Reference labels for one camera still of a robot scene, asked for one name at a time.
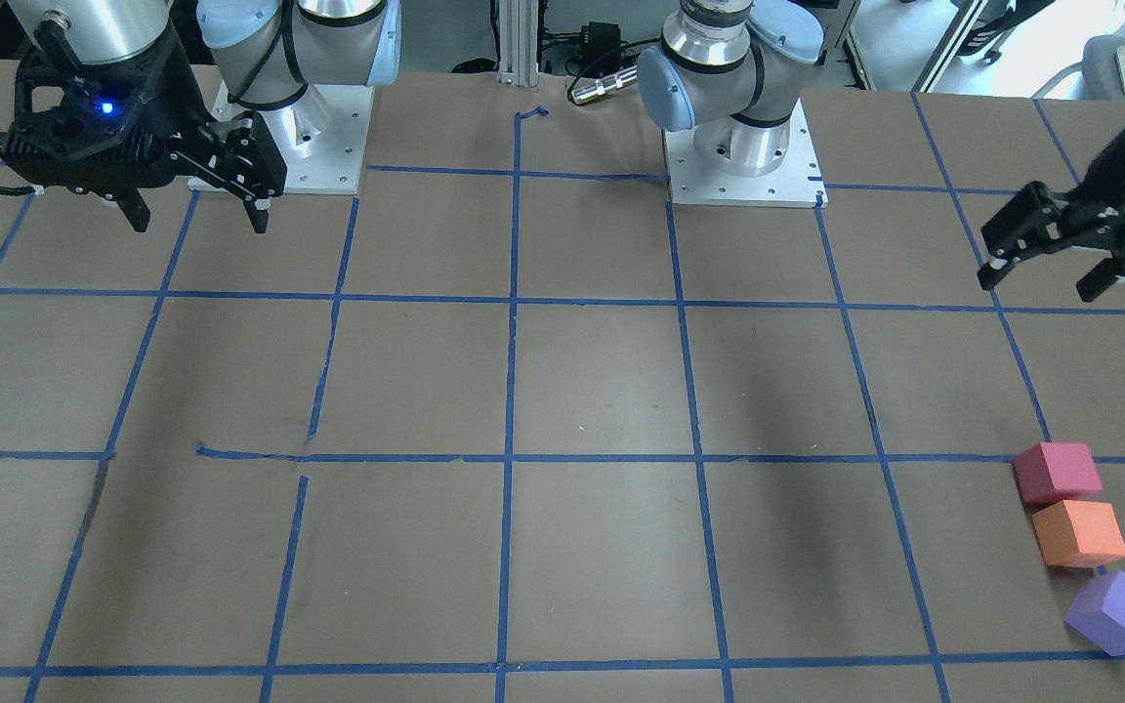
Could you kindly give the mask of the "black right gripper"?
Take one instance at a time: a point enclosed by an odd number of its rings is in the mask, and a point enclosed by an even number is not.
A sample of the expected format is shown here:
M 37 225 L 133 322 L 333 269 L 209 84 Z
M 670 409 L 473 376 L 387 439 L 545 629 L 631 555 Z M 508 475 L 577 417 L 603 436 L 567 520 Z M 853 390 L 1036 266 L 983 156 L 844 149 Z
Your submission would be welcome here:
M 76 20 L 40 20 L 15 74 L 1 157 L 35 186 L 110 196 L 133 231 L 150 227 L 138 188 L 178 175 L 236 196 L 255 234 L 284 193 L 287 164 L 259 112 L 215 121 L 173 22 L 153 22 L 116 62 L 76 53 Z

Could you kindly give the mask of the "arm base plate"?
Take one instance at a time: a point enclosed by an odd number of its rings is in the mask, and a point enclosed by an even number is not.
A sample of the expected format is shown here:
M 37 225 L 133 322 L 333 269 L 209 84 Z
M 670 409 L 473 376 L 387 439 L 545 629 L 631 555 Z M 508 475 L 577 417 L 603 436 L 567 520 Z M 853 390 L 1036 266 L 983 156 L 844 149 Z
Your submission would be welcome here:
M 284 192 L 358 192 L 375 94 L 372 85 L 310 84 L 291 105 L 259 112 L 285 161 Z
M 662 134 L 670 200 L 698 206 L 821 208 L 829 204 L 804 103 L 759 128 L 724 117 Z

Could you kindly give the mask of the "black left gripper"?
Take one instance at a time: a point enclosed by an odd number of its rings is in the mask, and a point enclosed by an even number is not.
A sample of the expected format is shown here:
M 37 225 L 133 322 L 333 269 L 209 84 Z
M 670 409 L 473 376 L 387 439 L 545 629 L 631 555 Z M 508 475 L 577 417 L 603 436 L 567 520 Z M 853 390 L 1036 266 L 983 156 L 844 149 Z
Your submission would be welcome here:
M 1050 232 L 1058 224 L 1062 234 Z M 1023 260 L 1070 246 L 1108 253 L 1076 281 L 1081 301 L 1094 303 L 1112 286 L 1125 283 L 1125 128 L 1102 148 L 1072 191 L 1054 191 L 1032 180 L 980 232 L 988 254 L 976 271 L 983 292 L 992 292 Z

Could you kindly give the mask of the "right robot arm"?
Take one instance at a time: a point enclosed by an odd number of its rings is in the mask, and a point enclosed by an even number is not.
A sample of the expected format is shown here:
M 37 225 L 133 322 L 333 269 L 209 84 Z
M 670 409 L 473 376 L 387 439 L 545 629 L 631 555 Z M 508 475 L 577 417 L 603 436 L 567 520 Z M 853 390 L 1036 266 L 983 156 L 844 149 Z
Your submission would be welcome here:
M 14 1 L 32 49 L 0 157 L 33 186 L 112 202 L 188 178 L 266 232 L 285 193 L 354 195 L 375 90 L 400 67 L 397 1 L 200 1 L 222 75 L 205 102 L 166 1 Z

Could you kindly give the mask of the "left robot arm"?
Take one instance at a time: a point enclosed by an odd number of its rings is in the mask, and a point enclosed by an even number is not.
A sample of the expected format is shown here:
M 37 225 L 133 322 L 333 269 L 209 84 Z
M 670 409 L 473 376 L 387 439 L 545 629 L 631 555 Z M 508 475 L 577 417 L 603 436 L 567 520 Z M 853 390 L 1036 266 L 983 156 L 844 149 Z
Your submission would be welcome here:
M 716 172 L 775 172 L 788 125 L 821 57 L 824 28 L 790 1 L 683 1 L 637 58 L 644 107 L 666 133 L 693 132 Z M 1125 280 L 1125 128 L 1071 191 L 1027 183 L 982 226 L 986 292 L 1025 260 L 1068 247 L 1104 252 L 1076 283 L 1094 301 Z

